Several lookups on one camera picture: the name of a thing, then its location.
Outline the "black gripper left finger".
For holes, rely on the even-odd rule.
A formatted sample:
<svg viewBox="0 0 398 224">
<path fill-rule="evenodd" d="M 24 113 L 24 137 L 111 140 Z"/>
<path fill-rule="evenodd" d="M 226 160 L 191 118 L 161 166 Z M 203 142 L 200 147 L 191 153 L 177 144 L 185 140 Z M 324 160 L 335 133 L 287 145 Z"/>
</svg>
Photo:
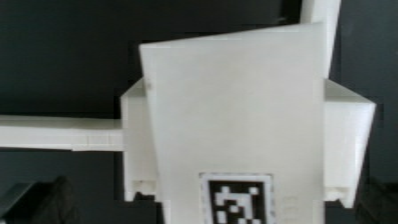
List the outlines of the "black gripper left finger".
<svg viewBox="0 0 398 224">
<path fill-rule="evenodd" d="M 17 183 L 0 196 L 0 224 L 81 224 L 73 186 L 52 182 Z"/>
</svg>

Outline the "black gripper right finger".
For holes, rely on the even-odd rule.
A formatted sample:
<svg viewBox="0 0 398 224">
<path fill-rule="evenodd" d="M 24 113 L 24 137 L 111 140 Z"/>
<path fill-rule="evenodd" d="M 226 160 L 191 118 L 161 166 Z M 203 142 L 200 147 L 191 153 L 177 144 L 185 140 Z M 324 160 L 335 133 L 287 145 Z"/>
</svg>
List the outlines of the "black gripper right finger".
<svg viewBox="0 0 398 224">
<path fill-rule="evenodd" d="M 365 184 L 356 207 L 358 224 L 398 224 L 398 182 Z"/>
</svg>

